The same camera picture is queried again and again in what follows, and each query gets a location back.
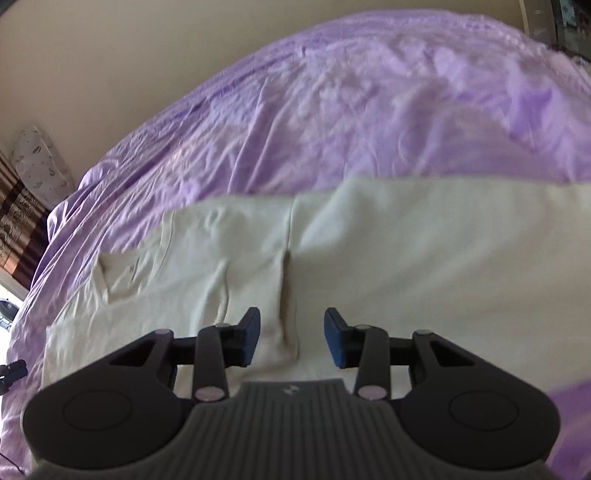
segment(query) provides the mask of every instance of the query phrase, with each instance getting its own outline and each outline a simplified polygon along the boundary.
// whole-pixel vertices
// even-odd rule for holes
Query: black cable
[[[25,475],[25,472],[23,472],[23,471],[21,470],[21,468],[20,468],[20,467],[19,467],[19,466],[18,466],[16,463],[14,463],[12,460],[10,460],[10,458],[8,458],[8,457],[7,457],[6,455],[4,455],[3,453],[0,453],[0,456],[1,456],[2,458],[4,458],[5,460],[9,461],[11,464],[13,464],[13,465],[16,467],[16,469],[17,469],[17,470],[20,472],[20,474],[21,474],[22,476],[26,476],[26,475]]]

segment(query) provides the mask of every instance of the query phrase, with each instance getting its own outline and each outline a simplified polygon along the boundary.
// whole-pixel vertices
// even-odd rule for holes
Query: black clip
[[[197,403],[229,396],[225,368],[250,364],[260,329],[259,310],[250,308],[238,325],[207,327],[196,337],[156,330],[50,385],[22,417],[31,450],[88,470],[147,457],[179,432]],[[178,365],[194,365],[190,400],[172,391]]]
[[[428,330],[412,340],[349,327],[326,310],[324,335],[335,364],[359,367],[354,393],[392,405],[407,433],[455,465],[503,470],[545,459],[560,429],[540,390]],[[390,400],[390,365],[408,365],[412,390]]]
[[[28,375],[27,363],[17,360],[8,365],[0,365],[0,395],[4,395],[12,384]]]

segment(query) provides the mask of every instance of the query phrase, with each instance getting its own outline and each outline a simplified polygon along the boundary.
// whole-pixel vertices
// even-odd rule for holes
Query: logo
[[[295,385],[290,385],[289,387],[282,388],[281,391],[284,394],[289,395],[290,397],[293,397],[294,395],[298,394],[298,392],[300,391],[300,387],[296,387]]]

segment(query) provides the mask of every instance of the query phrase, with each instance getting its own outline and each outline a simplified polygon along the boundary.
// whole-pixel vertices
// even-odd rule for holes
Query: screw
[[[199,401],[218,401],[225,397],[226,394],[219,387],[201,387],[195,391],[195,398]]]
[[[365,385],[357,390],[357,395],[365,400],[381,400],[388,396],[388,392],[384,387],[379,385]]]

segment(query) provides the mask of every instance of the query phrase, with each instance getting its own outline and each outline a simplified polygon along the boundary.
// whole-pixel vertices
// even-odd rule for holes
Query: white cloth
[[[43,386],[157,328],[178,337],[237,323],[256,302],[265,365],[293,360],[278,320],[293,200],[225,198],[169,213],[138,249],[100,255],[90,278],[47,329]],[[192,368],[175,391],[189,396]]]
[[[48,330],[44,385],[147,331],[171,327],[176,336],[195,335],[219,321],[217,297],[210,310],[200,305],[211,297],[208,286],[215,284],[221,255],[256,265],[274,259],[256,280],[242,270],[237,285],[243,294],[223,316],[236,323],[251,305],[272,312],[265,316],[271,333],[261,336],[254,367],[229,373],[234,391],[241,380],[257,379],[343,377],[352,386],[355,371],[339,371],[324,341],[329,306],[351,325],[381,326],[391,336],[431,329],[545,390],[591,374],[591,187],[351,179],[333,193],[294,200],[226,197],[181,212],[192,218],[192,212],[207,217],[220,210],[229,216],[239,211],[243,222],[219,229],[213,222],[208,229],[204,221],[187,228],[191,234],[167,254],[178,257],[178,267],[154,282],[166,278],[170,296],[165,309],[151,306],[157,315],[136,310],[145,296],[128,299],[133,311],[123,316],[98,299],[88,302],[90,280]],[[243,244],[252,248],[243,251]],[[197,253],[201,249],[207,253]],[[101,257],[95,270],[105,259],[128,265],[134,255]],[[191,260],[195,255],[203,264]],[[192,276],[180,275],[187,271],[183,258],[194,265]],[[120,271],[111,284],[120,281]],[[187,288],[191,295],[184,294]],[[203,317],[208,311],[214,313]],[[111,312],[107,321],[103,312]],[[405,369],[393,368],[392,376],[394,394],[403,394]],[[177,387],[179,382],[176,390],[186,394],[190,376]]]

